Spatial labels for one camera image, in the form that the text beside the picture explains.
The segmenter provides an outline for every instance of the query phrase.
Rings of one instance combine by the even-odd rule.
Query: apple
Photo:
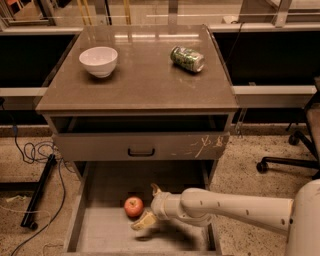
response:
[[[143,202],[139,197],[131,196],[125,201],[124,210],[129,217],[139,217],[143,212]]]

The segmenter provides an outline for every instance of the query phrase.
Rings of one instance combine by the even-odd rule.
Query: terrazzo floor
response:
[[[287,142],[288,135],[298,128],[305,130],[303,126],[293,127],[289,132],[281,125],[244,126],[242,137],[236,135],[230,137],[210,184],[211,190],[230,194],[294,198],[298,190],[311,181],[311,175],[315,170],[274,164],[270,166],[271,170],[268,173],[259,174],[256,171],[256,164],[261,157],[267,155],[312,159],[302,144],[290,146]],[[40,129],[40,132],[38,128],[21,130],[17,142],[22,149],[29,142],[38,144],[51,141],[50,132],[46,127]],[[23,162],[14,138],[10,136],[10,129],[2,129],[0,134],[0,182],[37,181],[44,163]],[[52,153],[50,146],[41,145],[37,146],[40,146],[40,153],[44,155]],[[54,149],[54,153],[58,164],[51,172],[38,207],[39,212],[35,215],[39,226],[36,231],[20,227],[23,217],[21,211],[27,208],[30,193],[0,193],[1,256],[55,256],[62,253],[80,181],[68,163],[65,165],[62,162],[59,165],[61,155],[58,149]],[[23,244],[49,223],[50,216],[53,217],[61,205],[63,189],[59,166],[65,186],[62,210],[48,228]],[[286,237],[283,235],[222,216],[215,216],[214,224],[222,255],[284,255]]]

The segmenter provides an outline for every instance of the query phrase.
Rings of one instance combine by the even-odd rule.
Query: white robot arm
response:
[[[206,226],[212,214],[224,215],[288,236],[286,256],[320,255],[320,180],[306,184],[296,198],[268,198],[214,193],[190,188],[181,194],[162,192],[152,184],[151,212],[133,223],[134,230],[172,218]]]

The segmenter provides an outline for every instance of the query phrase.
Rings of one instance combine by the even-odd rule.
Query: cabinet top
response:
[[[175,46],[202,53],[205,66],[190,73],[170,59]],[[117,50],[107,78],[95,78],[79,55],[88,48]],[[46,113],[234,112],[237,103],[206,26],[86,27],[42,97]]]

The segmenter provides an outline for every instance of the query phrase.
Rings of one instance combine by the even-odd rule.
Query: white bowl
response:
[[[103,78],[111,74],[117,65],[118,52],[110,47],[93,47],[80,54],[83,67],[92,75]]]

